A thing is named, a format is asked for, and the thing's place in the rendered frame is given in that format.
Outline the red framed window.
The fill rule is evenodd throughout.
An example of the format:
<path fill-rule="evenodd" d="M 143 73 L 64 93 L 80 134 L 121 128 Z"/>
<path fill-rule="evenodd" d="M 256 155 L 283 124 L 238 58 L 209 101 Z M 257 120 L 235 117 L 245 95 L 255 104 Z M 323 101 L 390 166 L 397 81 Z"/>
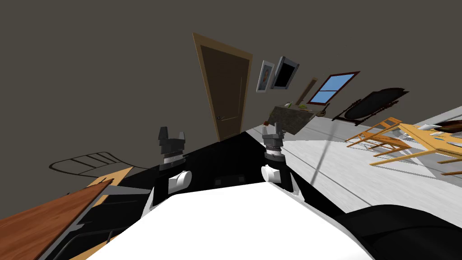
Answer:
<path fill-rule="evenodd" d="M 331 74 L 307 104 L 327 105 L 359 73 L 360 71 Z"/>

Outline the light wooden chair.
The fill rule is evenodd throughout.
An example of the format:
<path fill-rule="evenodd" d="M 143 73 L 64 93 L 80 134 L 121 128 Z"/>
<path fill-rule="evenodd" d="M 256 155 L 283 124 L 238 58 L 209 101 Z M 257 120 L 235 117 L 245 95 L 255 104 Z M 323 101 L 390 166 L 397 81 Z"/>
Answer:
<path fill-rule="evenodd" d="M 400 120 L 398 120 L 396 118 L 390 117 L 390 118 L 380 122 L 379 124 L 374 125 L 373 127 L 370 127 L 369 129 L 367 129 L 367 130 L 365 130 L 363 132 L 360 132 L 359 134 L 354 135 L 351 138 L 346 139 L 345 142 L 347 142 L 347 141 L 349 141 L 351 139 L 359 138 L 359 141 L 354 142 L 354 143 L 348 145 L 347 147 L 351 147 L 351 146 L 359 144 L 361 142 L 366 142 L 366 143 L 369 143 L 369 144 L 373 145 L 373 146 L 369 147 L 368 149 L 374 149 L 374 148 L 377 148 L 377 147 L 385 147 L 386 149 L 388 149 L 387 152 L 379 153 L 377 155 L 374 155 L 374 157 L 378 157 L 378 156 L 382 156 L 382 155 L 386 155 L 386 154 L 391 154 L 391 153 L 403 151 L 403 150 L 406 150 L 406 149 L 411 149 L 411 146 L 409 146 L 407 143 L 403 142 L 401 139 L 397 139 L 397 138 L 393 138 L 393 137 L 383 135 L 383 133 L 385 133 L 385 132 L 387 132 L 389 130 L 393 130 L 393 129 L 397 128 L 397 126 L 401 122 L 402 121 L 400 121 Z M 379 126 L 379 125 L 383 126 L 384 130 L 381 130 L 381 131 L 379 131 L 377 133 L 370 132 L 371 129 L 373 129 L 373 128 Z"/>

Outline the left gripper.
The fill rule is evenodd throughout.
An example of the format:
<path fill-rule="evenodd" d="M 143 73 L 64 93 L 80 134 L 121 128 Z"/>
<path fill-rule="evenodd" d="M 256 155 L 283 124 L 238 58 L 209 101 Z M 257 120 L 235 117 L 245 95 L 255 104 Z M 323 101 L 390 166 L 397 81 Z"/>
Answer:
<path fill-rule="evenodd" d="M 182 153 L 185 149 L 185 132 L 180 132 L 177 139 L 169 139 L 168 127 L 160 127 L 158 135 L 160 153 L 167 155 L 168 153 Z"/>

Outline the grey framed portrait picture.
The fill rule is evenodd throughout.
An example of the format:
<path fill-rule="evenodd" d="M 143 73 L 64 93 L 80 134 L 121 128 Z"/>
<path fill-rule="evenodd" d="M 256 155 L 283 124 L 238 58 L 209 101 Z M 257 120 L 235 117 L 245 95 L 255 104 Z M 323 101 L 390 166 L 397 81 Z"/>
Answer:
<path fill-rule="evenodd" d="M 261 71 L 259 73 L 258 84 L 256 88 L 256 93 L 265 93 L 268 86 L 269 81 L 271 79 L 271 73 L 273 71 L 274 64 L 264 60 L 262 62 Z"/>

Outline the dark oval mirror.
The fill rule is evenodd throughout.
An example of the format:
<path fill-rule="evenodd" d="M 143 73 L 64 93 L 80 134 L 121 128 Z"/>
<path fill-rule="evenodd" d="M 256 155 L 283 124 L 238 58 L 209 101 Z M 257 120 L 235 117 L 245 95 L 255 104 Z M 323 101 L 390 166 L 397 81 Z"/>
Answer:
<path fill-rule="evenodd" d="M 408 91 L 403 88 L 386 88 L 373 91 L 365 98 L 355 101 L 339 115 L 332 118 L 332 121 L 347 121 L 359 126 L 370 117 L 397 104 L 398 99 L 407 93 Z"/>

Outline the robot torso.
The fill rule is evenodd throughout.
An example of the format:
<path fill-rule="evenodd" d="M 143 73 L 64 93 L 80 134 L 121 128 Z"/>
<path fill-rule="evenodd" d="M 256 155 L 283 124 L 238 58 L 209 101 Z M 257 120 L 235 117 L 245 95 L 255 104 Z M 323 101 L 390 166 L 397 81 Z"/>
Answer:
<path fill-rule="evenodd" d="M 375 260 L 331 217 L 273 183 L 176 194 L 88 260 Z"/>

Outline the narrow brown door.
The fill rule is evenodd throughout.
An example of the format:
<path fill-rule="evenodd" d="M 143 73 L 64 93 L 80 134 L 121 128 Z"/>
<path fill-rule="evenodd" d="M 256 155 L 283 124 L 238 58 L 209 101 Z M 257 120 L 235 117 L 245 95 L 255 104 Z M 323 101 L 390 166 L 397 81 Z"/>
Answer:
<path fill-rule="evenodd" d="M 317 82 L 318 78 L 313 77 L 312 80 L 308 83 L 302 94 L 300 95 L 299 99 L 297 99 L 295 105 L 298 106 L 302 103 L 304 97 L 308 94 L 308 92 L 313 88 L 315 83 Z"/>

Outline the dark stone counter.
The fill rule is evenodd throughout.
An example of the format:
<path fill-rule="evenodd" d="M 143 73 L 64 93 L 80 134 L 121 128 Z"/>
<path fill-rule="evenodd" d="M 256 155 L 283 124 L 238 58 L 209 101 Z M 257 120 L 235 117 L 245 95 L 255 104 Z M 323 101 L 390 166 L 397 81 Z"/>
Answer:
<path fill-rule="evenodd" d="M 320 110 L 301 109 L 296 106 L 288 108 L 280 105 L 273 108 L 267 122 L 273 126 L 277 123 L 282 130 L 295 135 L 320 112 Z"/>

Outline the light wooden dining table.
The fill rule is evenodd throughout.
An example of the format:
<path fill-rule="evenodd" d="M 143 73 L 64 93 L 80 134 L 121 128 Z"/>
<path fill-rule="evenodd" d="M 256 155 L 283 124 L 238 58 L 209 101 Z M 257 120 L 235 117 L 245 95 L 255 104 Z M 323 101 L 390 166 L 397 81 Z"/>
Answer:
<path fill-rule="evenodd" d="M 452 143 L 461 143 L 462 139 L 452 137 L 450 135 L 440 135 L 440 136 L 431 136 L 429 130 L 420 130 L 418 127 L 409 124 L 400 123 L 397 126 L 392 127 L 391 129 L 381 131 L 381 134 L 387 133 L 389 131 L 395 130 L 399 128 L 400 130 L 404 131 L 405 133 L 409 134 L 413 139 L 415 139 L 419 144 L 426 148 L 425 151 L 419 153 L 412 153 L 409 155 L 392 158 L 383 160 L 380 162 L 373 162 L 371 166 L 377 166 L 385 163 L 397 162 L 401 160 L 405 160 L 408 158 L 416 158 L 419 156 L 424 156 L 428 154 L 442 154 L 445 156 L 452 157 L 452 160 L 441 161 L 439 164 L 445 163 L 456 163 L 462 162 L 462 147 L 458 147 L 456 145 L 452 145 Z"/>

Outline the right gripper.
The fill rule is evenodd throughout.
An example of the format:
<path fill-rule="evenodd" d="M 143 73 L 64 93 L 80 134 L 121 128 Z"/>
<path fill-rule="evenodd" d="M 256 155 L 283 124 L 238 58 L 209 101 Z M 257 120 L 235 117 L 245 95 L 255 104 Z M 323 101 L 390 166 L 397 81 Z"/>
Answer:
<path fill-rule="evenodd" d="M 283 146 L 284 133 L 279 133 L 279 124 L 274 123 L 275 133 L 268 134 L 267 125 L 263 125 L 263 143 L 266 146 L 267 150 L 281 150 Z"/>

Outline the brown door leaf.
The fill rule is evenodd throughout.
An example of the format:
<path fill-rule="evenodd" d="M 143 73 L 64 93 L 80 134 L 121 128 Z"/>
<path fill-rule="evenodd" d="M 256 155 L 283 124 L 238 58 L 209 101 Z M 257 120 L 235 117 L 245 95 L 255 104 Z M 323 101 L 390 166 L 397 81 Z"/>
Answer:
<path fill-rule="evenodd" d="M 201 52 L 221 141 L 240 133 L 249 60 L 207 46 Z"/>

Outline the black wall screen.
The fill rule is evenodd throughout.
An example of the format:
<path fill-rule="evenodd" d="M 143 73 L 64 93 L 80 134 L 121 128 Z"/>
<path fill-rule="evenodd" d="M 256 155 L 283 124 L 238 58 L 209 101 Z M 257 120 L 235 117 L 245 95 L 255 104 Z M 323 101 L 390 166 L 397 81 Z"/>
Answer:
<path fill-rule="evenodd" d="M 270 88 L 288 89 L 290 82 L 295 76 L 295 73 L 297 72 L 299 66 L 299 63 L 291 61 L 285 56 L 281 56 L 277 64 L 277 68 Z"/>

